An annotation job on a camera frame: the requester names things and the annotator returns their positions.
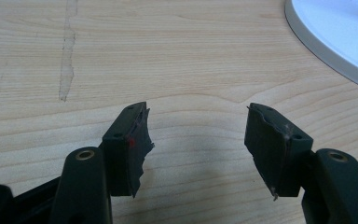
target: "scuff mark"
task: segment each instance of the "scuff mark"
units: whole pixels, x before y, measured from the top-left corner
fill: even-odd
[[[77,15],[77,0],[66,1],[65,25],[63,28],[63,47],[60,76],[60,100],[66,101],[66,96],[71,89],[74,78],[74,67],[72,66],[72,52],[76,41],[76,32],[71,28],[71,17]]]

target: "white plate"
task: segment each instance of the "white plate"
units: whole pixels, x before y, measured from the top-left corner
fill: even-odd
[[[285,13],[310,51],[358,84],[358,0],[286,0]]]

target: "wooden surface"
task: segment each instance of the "wooden surface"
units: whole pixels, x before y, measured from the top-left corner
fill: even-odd
[[[301,44],[283,0],[0,0],[0,184],[15,195],[140,101],[156,147],[115,223],[304,223],[243,145],[251,102],[358,159],[358,85]]]

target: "light wood grain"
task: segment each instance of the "light wood grain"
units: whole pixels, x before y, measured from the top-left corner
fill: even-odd
[[[358,159],[358,86],[298,41],[283,0],[78,0],[72,9],[63,101],[67,2],[0,0],[0,184],[15,195],[60,175],[69,152],[98,146],[140,101],[156,147],[137,197],[113,198],[115,223],[304,223],[301,198],[273,202],[243,145],[251,102],[282,112],[314,149]]]

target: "wooden table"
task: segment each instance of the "wooden table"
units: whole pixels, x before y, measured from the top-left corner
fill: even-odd
[[[15,195],[141,101],[156,147],[115,223],[305,222],[243,144],[251,102],[358,159],[358,85],[301,44],[283,0],[0,0],[0,184]]]

